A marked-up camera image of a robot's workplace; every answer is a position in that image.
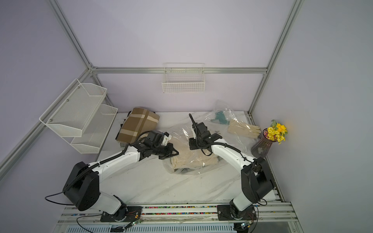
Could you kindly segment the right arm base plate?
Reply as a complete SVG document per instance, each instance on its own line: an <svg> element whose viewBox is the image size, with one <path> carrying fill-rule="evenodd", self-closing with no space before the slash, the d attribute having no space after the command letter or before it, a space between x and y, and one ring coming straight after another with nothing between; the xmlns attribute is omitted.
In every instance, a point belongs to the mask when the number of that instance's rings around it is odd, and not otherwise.
<svg viewBox="0 0 373 233"><path fill-rule="evenodd" d="M231 205L218 205L217 215L219 221L230 220L257 220L256 211L254 206L249 206L245 210L240 211Z"/></svg>

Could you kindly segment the brown beige plaid scarf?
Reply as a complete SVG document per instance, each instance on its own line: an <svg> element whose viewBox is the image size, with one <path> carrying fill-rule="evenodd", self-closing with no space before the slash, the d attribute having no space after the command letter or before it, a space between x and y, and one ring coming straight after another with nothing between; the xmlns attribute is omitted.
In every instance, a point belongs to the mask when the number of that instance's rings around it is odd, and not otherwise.
<svg viewBox="0 0 373 233"><path fill-rule="evenodd" d="M124 121L116 141L119 143L134 143L136 138L145 131L155 130L160 116L144 108L134 108Z"/></svg>

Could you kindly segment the plain beige knit scarf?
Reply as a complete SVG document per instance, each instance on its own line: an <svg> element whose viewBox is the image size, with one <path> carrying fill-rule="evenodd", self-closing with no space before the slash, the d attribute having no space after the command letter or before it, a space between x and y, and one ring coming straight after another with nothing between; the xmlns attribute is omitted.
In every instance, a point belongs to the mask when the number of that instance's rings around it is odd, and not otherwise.
<svg viewBox="0 0 373 233"><path fill-rule="evenodd" d="M216 165L219 162L215 154L206 156L200 150L190 150L188 146L180 145L177 150L179 155L171 158L171 165L174 170L177 169L200 169L210 165Z"/></svg>

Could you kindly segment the clear plastic vacuum bag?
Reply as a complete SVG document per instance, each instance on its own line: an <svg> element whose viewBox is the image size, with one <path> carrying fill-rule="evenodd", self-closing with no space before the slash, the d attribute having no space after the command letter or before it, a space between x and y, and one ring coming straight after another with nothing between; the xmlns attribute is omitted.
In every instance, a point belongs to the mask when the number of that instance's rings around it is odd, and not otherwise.
<svg viewBox="0 0 373 233"><path fill-rule="evenodd" d="M209 136L198 136L197 148L191 150L190 141L194 139L194 125L204 124ZM193 113L178 123L173 123L166 130L173 147L179 155L163 161L164 168L170 174L199 175L227 164L227 161L208 148L208 142L214 135L224 139L224 143L239 150L239 157L249 158L250 147L261 133L261 129L247 123L246 116L235 112L231 106L221 100L215 102L212 111L206 114Z"/></svg>

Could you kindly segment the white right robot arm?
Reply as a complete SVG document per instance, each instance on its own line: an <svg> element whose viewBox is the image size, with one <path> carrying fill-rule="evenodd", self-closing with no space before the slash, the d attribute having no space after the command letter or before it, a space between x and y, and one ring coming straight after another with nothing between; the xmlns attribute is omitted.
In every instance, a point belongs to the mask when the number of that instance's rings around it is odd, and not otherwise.
<svg viewBox="0 0 373 233"><path fill-rule="evenodd" d="M229 204L232 218L239 219L243 213L258 204L275 188L275 181L268 162L264 158L245 155L241 150L229 145L221 135L211 134L204 123L197 123L192 114L193 137L189 139L190 150L201 150L210 156L219 156L239 172L241 192Z"/></svg>

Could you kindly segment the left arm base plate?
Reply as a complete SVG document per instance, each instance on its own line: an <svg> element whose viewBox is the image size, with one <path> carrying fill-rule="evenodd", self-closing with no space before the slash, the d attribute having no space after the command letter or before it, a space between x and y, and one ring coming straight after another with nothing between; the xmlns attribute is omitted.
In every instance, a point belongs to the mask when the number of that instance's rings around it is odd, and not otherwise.
<svg viewBox="0 0 373 233"><path fill-rule="evenodd" d="M125 206L120 207L114 214L103 212L100 222L134 222L138 220L142 214L143 207L141 206Z"/></svg>

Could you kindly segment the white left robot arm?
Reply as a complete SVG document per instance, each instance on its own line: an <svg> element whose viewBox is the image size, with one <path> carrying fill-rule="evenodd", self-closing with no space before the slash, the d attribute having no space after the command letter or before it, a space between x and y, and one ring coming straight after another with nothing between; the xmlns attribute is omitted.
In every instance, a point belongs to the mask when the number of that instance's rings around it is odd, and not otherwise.
<svg viewBox="0 0 373 233"><path fill-rule="evenodd" d="M79 211L95 209L118 219L125 218L129 213L127 205L116 195L101 191L100 184L116 172L152 155L160 160L179 155L170 139L168 133L146 131L134 143L104 160L90 164L79 162L73 167L61 193Z"/></svg>

